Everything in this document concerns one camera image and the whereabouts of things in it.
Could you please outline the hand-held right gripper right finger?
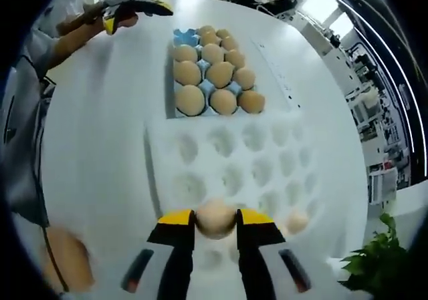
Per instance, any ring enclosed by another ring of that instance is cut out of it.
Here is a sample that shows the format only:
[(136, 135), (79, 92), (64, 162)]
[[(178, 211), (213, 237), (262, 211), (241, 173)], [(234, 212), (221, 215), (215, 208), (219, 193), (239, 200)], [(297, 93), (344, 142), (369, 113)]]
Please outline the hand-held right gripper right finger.
[(253, 209), (236, 214), (239, 271), (247, 299), (329, 299), (330, 273), (290, 244), (273, 219)]

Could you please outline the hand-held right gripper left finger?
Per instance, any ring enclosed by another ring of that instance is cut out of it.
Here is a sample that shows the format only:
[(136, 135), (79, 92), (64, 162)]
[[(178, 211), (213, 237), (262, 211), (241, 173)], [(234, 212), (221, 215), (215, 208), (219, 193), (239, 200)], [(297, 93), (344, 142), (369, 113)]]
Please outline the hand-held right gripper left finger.
[(143, 299), (186, 299), (193, 271), (195, 212), (170, 212), (158, 219), (121, 282)]

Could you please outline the person's left hand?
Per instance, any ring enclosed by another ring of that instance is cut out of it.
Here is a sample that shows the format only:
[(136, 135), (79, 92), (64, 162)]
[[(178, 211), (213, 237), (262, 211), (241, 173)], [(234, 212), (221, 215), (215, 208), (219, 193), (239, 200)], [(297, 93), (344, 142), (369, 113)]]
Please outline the person's left hand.
[(90, 35), (97, 35), (104, 30), (102, 16), (104, 14), (104, 5), (97, 3), (87, 5), (84, 10), (84, 24), (83, 28), (88, 31)]

